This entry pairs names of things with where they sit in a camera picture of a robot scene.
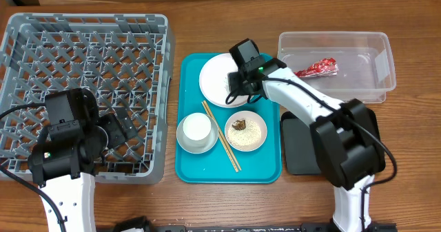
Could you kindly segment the small pink plate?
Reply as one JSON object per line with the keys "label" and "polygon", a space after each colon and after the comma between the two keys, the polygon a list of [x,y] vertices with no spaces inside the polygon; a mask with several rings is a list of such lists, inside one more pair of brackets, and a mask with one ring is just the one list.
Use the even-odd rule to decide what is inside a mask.
{"label": "small pink plate", "polygon": [[239,111],[232,114],[225,124],[228,143],[239,151],[255,151],[266,140],[267,126],[255,112]]}

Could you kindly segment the brown food scrap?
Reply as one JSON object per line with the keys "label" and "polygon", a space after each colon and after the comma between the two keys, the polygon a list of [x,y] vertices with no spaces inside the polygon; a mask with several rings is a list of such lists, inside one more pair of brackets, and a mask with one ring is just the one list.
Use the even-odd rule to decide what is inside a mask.
{"label": "brown food scrap", "polygon": [[237,131],[244,130],[246,128],[246,120],[245,119],[236,120],[232,123],[232,127]]}

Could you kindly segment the white rice pile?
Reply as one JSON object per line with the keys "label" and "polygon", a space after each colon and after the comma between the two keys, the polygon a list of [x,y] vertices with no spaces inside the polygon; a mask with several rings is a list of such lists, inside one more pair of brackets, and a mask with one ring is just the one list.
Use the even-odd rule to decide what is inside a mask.
{"label": "white rice pile", "polygon": [[257,148],[263,139],[262,130],[257,122],[246,120],[246,128],[241,131],[235,130],[232,125],[227,130],[227,139],[241,151],[252,151]]}

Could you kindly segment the white cup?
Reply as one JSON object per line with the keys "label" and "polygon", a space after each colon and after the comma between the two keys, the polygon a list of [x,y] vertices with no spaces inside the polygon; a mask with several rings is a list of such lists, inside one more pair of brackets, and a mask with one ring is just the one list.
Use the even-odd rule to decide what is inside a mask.
{"label": "white cup", "polygon": [[205,140],[211,132],[211,121],[202,113],[193,113],[183,122],[183,133],[193,141]]}

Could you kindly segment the red snack wrapper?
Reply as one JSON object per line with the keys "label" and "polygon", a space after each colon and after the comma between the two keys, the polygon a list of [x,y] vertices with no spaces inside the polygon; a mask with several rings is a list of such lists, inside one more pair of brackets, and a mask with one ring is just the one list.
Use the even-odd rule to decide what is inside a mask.
{"label": "red snack wrapper", "polygon": [[333,58],[324,58],[310,65],[306,70],[295,73],[299,78],[332,76],[338,73],[338,65]]}

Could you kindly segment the grey bowl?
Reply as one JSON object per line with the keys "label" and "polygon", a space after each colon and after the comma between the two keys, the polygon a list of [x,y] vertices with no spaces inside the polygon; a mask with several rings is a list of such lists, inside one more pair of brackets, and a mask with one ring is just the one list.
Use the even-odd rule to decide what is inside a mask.
{"label": "grey bowl", "polygon": [[216,122],[210,118],[208,115],[206,115],[210,121],[211,121],[211,132],[209,133],[208,137],[205,140],[202,141],[193,141],[187,138],[187,136],[183,133],[183,122],[186,119],[184,119],[178,124],[178,127],[176,129],[176,139],[178,144],[188,153],[191,154],[203,154],[207,151],[209,151],[218,140],[218,127]]}

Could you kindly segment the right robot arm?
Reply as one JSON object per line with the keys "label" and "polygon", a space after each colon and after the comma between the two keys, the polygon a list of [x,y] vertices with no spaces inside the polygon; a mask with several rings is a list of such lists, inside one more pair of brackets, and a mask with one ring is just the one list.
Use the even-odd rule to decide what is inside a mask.
{"label": "right robot arm", "polygon": [[374,112],[358,99],[343,102],[306,84],[277,58],[266,60],[251,39],[229,49],[238,69],[228,75],[227,104],[237,96],[282,105],[308,126],[317,165],[334,186],[333,223],[339,231],[366,231],[369,191],[385,168]]}

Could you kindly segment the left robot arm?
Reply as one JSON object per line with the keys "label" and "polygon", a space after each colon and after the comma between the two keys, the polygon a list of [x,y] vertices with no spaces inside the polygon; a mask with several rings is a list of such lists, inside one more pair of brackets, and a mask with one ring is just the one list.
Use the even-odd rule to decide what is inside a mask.
{"label": "left robot arm", "polygon": [[69,89],[45,97],[48,125],[27,159],[32,181],[42,192],[50,231],[95,231],[95,160],[137,137],[122,109],[101,116],[88,89]]}

